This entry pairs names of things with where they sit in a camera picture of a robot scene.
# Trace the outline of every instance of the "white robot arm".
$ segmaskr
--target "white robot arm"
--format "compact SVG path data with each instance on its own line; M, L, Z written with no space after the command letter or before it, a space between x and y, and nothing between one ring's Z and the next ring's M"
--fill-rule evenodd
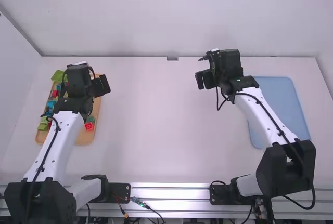
M211 203L241 204L252 196L270 199L309 189L314 196L314 145L310 140L299 140L268 105L255 79L243 76L239 51L214 49L201 60L209 60L210 68L196 73L199 89L220 87L225 101L240 108L266 147L254 174L234 178L229 185L211 185ZM314 201L304 209L313 206Z
M87 62L67 66L65 74L68 85L62 80L55 114L47 116L52 125L36 160L21 182L6 188L4 198L15 223L73 223L83 205L109 196L104 175L84 176L78 184L64 188L67 162L94 98L110 92L105 75L96 77Z

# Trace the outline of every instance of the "wooden cutting board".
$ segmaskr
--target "wooden cutting board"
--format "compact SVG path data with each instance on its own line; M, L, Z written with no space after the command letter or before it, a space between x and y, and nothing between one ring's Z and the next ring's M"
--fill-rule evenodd
M52 84L52 88L51 90L55 90L57 88L57 84L56 82L53 82ZM94 99L94 104L93 104L93 112L91 113L91 115L95 118L95 126L94 129L91 131L86 131L85 127L83 126L78 138L75 141L76 145L88 145L90 143L93 142L94 140L94 136L95 136L95 131L96 131L96 127L97 127L97 120L98 120L98 112L99 112L99 106L100 106L100 101L101 101L101 97L99 98L95 98ZM41 130L37 130L36 133L36 142L38 144L43 144L46 137L47 137L48 131L41 131Z

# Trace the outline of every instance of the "wire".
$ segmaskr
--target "wire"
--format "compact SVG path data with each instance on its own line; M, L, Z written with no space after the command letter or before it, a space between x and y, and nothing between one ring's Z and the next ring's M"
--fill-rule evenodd
M165 223L165 221L164 221L164 219L163 219L163 217L157 212L157 211L155 211L155 210L153 210L153 209L151 209L151 211L153 211L154 213L156 213L159 217L161 217L161 219L162 219L162 221L163 221L163 223L162 224L164 224Z
M245 95L245 96L251 97L254 100L256 100L256 103L259 104L263 108L263 110L265 111L265 113L267 114L267 116L271 119L271 121L273 122L273 124L275 125L276 129L279 131L279 133L283 137L283 139L290 146L290 149L292 150L292 152L294 153L294 155L297 158L298 162L300 163L302 169L304 170L304 164L303 164L302 158L299 156L299 154L297 153L296 149L291 145L291 143L288 140L288 138L286 137L285 133L281 130L280 126L278 126L278 124L276 123L276 121L274 120L274 118L272 117L272 115L269 113L269 111L266 109L266 107L263 105L263 103L257 97L255 97L254 95L248 94L248 93L235 93L234 95L231 95L231 96L225 98L224 101L221 103L221 105L217 108L217 110L220 110L220 108L222 107L222 105L226 101L230 101L230 98L232 98L232 97L234 97L236 95ZM297 206L299 206L300 208L302 208L304 210L311 210L311 209L313 209L314 205L316 204L316 192L314 190L313 183L310 181L309 178L308 178L308 181L309 181L310 188L311 188L311 193L312 193L312 203L311 203L311 205L309 207L302 206L301 204L299 204L298 202L296 202L295 200L293 200L292 198L290 198L290 197L288 197L286 195L283 195L282 197L288 199L289 201L293 202L294 204L296 204Z
M156 222L154 222L152 219L147 218L148 220L150 220L153 224L157 224Z
M251 212L252 212L252 208L253 208L253 205L251 205L248 217L246 217L245 221L243 221L241 224L244 224L245 222L248 221L248 219L250 218Z
M45 164L46 158L47 158L47 156L48 156L48 154L49 154L49 152L50 152L50 149L51 149L51 147L52 147L54 141L56 140L56 137L57 137L58 132L60 131L59 123L58 123L58 121L57 121L54 117L52 117L52 116L48 116L48 115L46 115L46 114L41 115L41 117L44 117L44 116L46 116L46 120L47 120L48 122L51 122L50 119L52 119L52 120L56 123L56 129L55 129L55 133L54 133L54 135L53 135L53 138L52 138L52 140L51 140L49 146L47 147L47 150L46 150L45 155L44 155L44 157L43 157L43 159L42 159L42 162L41 162L40 166L38 167L37 172L36 172L34 178L32 179L32 182L31 182L31 185L30 185L30 190L29 190L29 194L28 194L28 202L27 202L27 214L26 214L26 216L25 216L25 218L26 218L26 222L27 222L27 223L28 223L28 219L29 219L29 212L30 212L30 205L31 205L31 198L32 198L32 193L33 193L33 187L34 187L34 184L35 184L35 182L36 182L36 180L37 180L38 175L39 175L40 172L44 169L43 166L44 166L44 164Z
M89 204L88 203L86 203L86 206L87 206L87 208L88 208L88 218L87 218L87 221L86 221L86 223L87 224L89 224L89 219L90 219L90 207L89 207Z

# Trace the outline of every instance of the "light blue pad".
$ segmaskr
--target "light blue pad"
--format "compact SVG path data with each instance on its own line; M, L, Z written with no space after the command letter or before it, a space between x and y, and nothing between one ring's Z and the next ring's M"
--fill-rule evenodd
M308 127L299 103L293 82L288 77L254 77L262 90L264 98L281 121L299 139L310 139ZM257 149L263 149L263 143L251 124L249 124L250 139Z

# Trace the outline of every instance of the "colorful blocks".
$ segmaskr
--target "colorful blocks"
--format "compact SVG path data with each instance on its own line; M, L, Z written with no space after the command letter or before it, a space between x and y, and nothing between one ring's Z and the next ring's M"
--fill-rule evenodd
M54 90L54 91L52 91L52 97L53 97L53 98L58 97L58 95L59 95L59 91L58 91L58 90Z
M94 118L94 116L89 116L88 118L87 118L87 120L85 121L85 123L87 124L87 123L95 123L96 122L96 120L95 120L95 118Z
M37 129L40 131L48 131L48 124L40 123Z
M63 76L63 71L57 70L53 76L51 77L51 80L56 83L61 83L62 82L62 76ZM65 82L67 82L67 75L64 76L63 79Z
M56 101L48 101L46 103L46 107L49 107L50 109L53 109L55 104L56 104Z
M42 117L41 118L41 121L40 121L41 124L47 124L48 121L46 120L46 116Z
M93 123L87 123L84 125L86 131L93 131L94 130L94 124Z

